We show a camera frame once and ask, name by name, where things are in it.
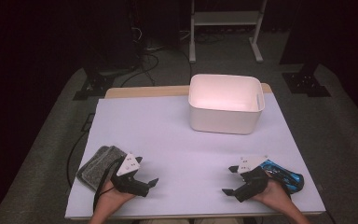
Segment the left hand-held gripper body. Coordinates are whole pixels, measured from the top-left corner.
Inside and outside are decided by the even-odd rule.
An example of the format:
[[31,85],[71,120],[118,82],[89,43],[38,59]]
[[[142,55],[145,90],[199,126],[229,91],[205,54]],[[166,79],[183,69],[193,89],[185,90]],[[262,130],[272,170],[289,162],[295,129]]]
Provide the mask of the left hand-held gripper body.
[[150,188],[147,185],[148,183],[134,178],[140,169],[140,163],[135,158],[133,154],[129,153],[115,160],[111,166],[113,173],[110,180],[120,192],[145,197]]

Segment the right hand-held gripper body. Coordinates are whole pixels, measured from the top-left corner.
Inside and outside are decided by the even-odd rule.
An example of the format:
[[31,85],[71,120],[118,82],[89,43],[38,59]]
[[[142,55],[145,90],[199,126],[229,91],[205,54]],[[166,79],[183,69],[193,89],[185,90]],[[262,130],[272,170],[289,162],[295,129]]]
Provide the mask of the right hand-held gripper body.
[[267,156],[245,156],[241,157],[238,164],[239,169],[235,174],[239,174],[244,184],[234,189],[234,196],[239,202],[246,201],[256,194],[261,193],[267,186],[267,174],[260,167],[260,164],[268,159]]

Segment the blue patterned sock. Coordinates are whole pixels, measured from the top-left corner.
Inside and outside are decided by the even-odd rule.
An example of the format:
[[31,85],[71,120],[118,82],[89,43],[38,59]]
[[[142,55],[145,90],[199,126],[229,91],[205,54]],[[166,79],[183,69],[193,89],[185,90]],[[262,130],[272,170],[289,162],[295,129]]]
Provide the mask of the blue patterned sock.
[[304,187],[305,182],[302,174],[287,170],[271,160],[262,162],[260,167],[272,178],[283,183],[288,194],[297,193]]

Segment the grey sock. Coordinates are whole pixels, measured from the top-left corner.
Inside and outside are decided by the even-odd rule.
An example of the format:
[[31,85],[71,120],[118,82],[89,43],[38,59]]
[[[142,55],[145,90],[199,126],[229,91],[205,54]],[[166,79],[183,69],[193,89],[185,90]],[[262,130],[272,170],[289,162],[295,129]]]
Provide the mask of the grey sock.
[[102,146],[77,172],[77,179],[89,189],[96,191],[105,169],[127,153],[115,146]]

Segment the white plastic bin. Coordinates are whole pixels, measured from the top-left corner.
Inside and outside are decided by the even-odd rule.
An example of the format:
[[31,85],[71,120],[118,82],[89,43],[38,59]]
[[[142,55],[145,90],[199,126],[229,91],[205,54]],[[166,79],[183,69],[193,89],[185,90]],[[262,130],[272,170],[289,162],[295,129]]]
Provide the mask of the white plastic bin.
[[193,76],[188,103],[190,126],[211,133],[252,133],[265,108],[260,81],[235,75]]

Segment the person's left hand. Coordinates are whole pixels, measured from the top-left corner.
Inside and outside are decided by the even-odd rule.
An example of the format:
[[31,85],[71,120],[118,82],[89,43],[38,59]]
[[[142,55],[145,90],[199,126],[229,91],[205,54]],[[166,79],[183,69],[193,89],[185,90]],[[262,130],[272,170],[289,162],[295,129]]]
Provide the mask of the person's left hand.
[[98,204],[109,208],[120,207],[133,198],[133,194],[118,191],[114,184],[108,180],[103,185]]

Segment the person's right hand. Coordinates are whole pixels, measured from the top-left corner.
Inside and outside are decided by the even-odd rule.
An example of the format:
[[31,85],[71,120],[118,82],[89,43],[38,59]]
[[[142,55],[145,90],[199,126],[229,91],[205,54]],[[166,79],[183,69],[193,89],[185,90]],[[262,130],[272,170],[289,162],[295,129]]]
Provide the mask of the person's right hand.
[[282,185],[276,180],[270,179],[266,188],[253,197],[253,200],[261,202],[269,208],[278,209],[282,208],[291,199],[283,190]]

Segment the black stand base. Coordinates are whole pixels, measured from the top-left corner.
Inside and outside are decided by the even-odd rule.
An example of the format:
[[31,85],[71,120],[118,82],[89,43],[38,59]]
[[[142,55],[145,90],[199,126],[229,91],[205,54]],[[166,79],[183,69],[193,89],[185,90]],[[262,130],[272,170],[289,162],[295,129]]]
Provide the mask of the black stand base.
[[74,101],[87,100],[89,97],[105,96],[115,81],[114,76],[104,76],[91,70],[86,70],[86,77],[82,88],[75,93]]
[[282,77],[291,93],[307,94],[309,97],[330,97],[327,88],[314,75],[318,63],[304,63],[298,72],[283,73]]

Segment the white metal stand frame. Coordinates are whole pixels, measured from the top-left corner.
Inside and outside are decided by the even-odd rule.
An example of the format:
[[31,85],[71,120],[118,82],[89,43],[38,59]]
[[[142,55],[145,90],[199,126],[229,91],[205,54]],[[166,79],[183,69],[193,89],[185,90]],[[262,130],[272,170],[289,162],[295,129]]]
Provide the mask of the white metal stand frame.
[[190,13],[190,39],[188,59],[191,63],[196,61],[196,42],[195,28],[199,26],[241,26],[253,25],[254,34],[249,38],[255,60],[258,63],[264,62],[257,40],[264,19],[268,0],[262,0],[260,8],[255,11],[217,11],[217,12],[197,12],[195,10],[195,0],[191,0]]

